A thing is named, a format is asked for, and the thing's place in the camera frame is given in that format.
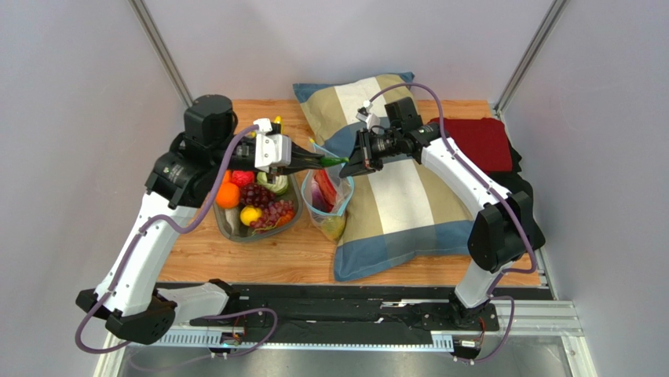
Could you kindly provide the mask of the green white cabbage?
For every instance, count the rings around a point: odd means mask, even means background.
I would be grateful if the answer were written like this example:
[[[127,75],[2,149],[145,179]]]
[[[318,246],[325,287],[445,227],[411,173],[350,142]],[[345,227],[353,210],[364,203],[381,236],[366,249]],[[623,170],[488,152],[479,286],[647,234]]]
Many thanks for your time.
[[[284,175],[272,176],[272,180],[270,180],[268,178],[267,173],[265,172],[259,172],[256,174],[256,182],[260,186],[268,189],[270,192],[273,192],[278,196],[286,193],[290,185],[287,176]]]

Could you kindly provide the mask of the green chili pepper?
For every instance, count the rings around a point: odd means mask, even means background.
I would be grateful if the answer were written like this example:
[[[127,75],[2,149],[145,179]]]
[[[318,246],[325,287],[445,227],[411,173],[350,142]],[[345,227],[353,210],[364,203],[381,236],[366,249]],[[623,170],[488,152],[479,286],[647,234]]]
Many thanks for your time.
[[[331,157],[331,156],[321,156],[318,160],[318,163],[323,168],[334,167],[337,165],[344,165],[349,162],[349,159],[346,157]]]

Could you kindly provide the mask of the purple grape bunch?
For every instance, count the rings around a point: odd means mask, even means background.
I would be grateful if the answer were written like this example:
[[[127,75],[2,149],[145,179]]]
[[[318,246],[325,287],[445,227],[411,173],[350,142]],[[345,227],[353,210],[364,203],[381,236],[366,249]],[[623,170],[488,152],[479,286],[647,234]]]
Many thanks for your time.
[[[296,215],[292,200],[278,198],[276,194],[258,183],[246,185],[240,189],[240,192],[242,209],[251,205],[263,210],[262,217],[250,227],[253,233],[263,233],[283,227]]]

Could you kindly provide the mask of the yellow banana bunch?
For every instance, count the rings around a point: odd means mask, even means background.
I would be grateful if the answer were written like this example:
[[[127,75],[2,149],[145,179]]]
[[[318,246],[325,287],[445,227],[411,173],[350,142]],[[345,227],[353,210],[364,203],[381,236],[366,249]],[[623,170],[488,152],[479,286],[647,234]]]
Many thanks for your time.
[[[272,122],[273,132],[276,134],[281,134],[283,132],[283,120],[280,116],[277,116]]]

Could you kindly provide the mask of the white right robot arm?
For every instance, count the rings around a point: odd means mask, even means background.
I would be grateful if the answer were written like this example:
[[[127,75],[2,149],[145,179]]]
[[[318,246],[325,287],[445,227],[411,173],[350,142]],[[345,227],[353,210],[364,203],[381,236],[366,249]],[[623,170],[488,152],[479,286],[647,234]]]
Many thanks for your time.
[[[446,131],[444,120],[424,123],[412,99],[405,97],[386,105],[389,125],[382,127],[364,101],[356,118],[364,122],[341,177],[380,171],[390,157],[406,155],[435,173],[462,201],[473,216],[467,241],[472,261],[455,288],[451,302],[460,309],[474,310],[492,299],[503,276],[519,273],[514,263],[528,255],[532,273],[536,222],[533,200],[526,192],[513,193],[493,181],[464,153]]]

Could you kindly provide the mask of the red folded cloth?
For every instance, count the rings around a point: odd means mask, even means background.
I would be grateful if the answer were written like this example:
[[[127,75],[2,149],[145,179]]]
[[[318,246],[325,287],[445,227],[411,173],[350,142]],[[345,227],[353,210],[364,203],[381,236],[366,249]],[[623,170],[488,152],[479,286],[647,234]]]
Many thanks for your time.
[[[509,141],[500,120],[445,119],[444,128],[464,154],[485,173],[513,171]]]

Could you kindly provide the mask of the red watermelon slice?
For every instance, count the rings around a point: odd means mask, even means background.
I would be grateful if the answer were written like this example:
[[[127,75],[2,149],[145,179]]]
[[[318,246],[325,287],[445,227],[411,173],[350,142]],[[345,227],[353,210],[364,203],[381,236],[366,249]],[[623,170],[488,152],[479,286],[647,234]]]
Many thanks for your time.
[[[330,207],[334,207],[337,202],[337,191],[328,177],[325,170],[318,170],[314,176],[324,198],[329,202]]]

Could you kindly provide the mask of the clear zip top bag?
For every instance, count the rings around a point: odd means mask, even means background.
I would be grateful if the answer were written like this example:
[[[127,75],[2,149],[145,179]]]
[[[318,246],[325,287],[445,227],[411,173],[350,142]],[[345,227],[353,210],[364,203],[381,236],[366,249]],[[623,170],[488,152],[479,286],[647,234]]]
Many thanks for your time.
[[[314,226],[336,243],[344,233],[346,208],[354,191],[353,179],[339,176],[348,159],[326,150],[313,139],[309,142],[311,151],[325,158],[326,166],[308,171],[301,186],[302,200]]]

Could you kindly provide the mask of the small yellow lemon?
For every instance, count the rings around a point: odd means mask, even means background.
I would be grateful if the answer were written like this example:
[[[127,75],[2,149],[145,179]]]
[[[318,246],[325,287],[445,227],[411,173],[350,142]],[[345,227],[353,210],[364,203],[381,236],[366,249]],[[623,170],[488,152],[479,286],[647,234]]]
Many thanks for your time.
[[[260,207],[248,205],[240,211],[239,219],[243,225],[252,227],[253,223],[262,217],[262,214],[263,210]]]

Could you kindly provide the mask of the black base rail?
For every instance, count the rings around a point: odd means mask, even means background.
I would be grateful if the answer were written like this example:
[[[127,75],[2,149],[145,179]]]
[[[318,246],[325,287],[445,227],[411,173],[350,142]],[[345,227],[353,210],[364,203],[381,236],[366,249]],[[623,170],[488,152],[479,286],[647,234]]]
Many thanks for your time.
[[[254,309],[235,320],[190,321],[192,326],[233,328],[245,341],[258,341],[273,328],[273,343],[333,346],[428,345],[433,331],[470,331],[475,337],[500,329],[495,307],[487,305],[468,324],[455,324],[448,302],[453,287],[234,284],[225,313]]]

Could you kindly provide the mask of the grey fruit bowl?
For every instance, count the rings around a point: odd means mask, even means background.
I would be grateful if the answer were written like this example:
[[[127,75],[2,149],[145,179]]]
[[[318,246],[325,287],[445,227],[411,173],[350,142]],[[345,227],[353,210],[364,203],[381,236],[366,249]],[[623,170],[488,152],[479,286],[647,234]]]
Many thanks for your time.
[[[289,179],[289,188],[286,193],[283,195],[276,195],[281,199],[288,199],[294,202],[294,208],[296,215],[292,221],[287,225],[280,227],[278,229],[270,230],[263,233],[253,233],[250,227],[243,225],[239,219],[239,213],[242,209],[242,205],[239,203],[237,207],[232,209],[222,209],[214,201],[214,215],[216,217],[218,228],[223,236],[228,238],[231,241],[243,243],[243,242],[252,242],[257,241],[269,236],[276,235],[282,231],[289,229],[294,225],[298,217],[302,214],[302,204],[298,198],[297,190],[297,180],[293,176],[287,176]]]

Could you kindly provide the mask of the yellow orange mango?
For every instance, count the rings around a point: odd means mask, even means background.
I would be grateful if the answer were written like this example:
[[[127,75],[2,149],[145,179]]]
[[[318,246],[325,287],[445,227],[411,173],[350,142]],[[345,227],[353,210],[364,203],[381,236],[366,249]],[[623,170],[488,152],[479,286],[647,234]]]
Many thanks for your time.
[[[318,224],[320,231],[330,241],[338,241],[344,233],[346,226],[345,216],[326,216]]]

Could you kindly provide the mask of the checkered blue beige pillow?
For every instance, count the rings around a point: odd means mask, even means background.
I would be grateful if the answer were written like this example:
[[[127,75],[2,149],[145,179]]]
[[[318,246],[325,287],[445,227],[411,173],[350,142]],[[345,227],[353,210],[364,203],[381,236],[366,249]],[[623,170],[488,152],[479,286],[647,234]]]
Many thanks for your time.
[[[413,82],[411,72],[386,73],[348,84],[295,83],[316,143],[347,157],[356,119],[365,100],[388,86]],[[401,155],[379,172],[353,178],[346,224],[334,254],[334,279],[349,282],[382,273],[416,257],[462,256],[471,260],[467,240],[473,217],[459,197],[432,171]]]

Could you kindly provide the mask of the orange fruit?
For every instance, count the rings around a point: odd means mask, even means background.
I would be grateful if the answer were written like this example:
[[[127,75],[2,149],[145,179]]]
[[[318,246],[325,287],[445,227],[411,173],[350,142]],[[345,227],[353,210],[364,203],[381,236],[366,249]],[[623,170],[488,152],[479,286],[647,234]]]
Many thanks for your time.
[[[240,188],[232,182],[232,171],[227,170],[214,201],[222,209],[232,209],[239,205],[240,196]]]

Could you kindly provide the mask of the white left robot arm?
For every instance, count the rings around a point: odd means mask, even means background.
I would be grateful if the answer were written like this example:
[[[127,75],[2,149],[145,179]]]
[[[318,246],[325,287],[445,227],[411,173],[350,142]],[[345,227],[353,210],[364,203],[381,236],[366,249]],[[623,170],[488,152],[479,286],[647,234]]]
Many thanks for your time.
[[[323,156],[295,144],[279,123],[258,119],[239,130],[232,101],[196,98],[184,130],[160,156],[145,183],[141,209],[109,273],[75,302],[86,319],[98,318],[122,346],[150,345],[172,326],[222,314],[232,289],[220,280],[158,289],[157,278],[180,235],[206,217],[227,170],[288,175],[319,169]]]

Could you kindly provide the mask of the black cap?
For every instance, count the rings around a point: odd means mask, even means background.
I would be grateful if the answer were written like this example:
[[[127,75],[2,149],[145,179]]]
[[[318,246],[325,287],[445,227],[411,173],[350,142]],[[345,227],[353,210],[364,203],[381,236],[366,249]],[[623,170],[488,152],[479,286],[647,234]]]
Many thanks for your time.
[[[511,170],[491,172],[489,176],[499,185],[509,189],[513,194],[525,192],[531,199],[534,199],[534,189],[532,185],[521,176],[521,155],[513,148],[510,148]]]

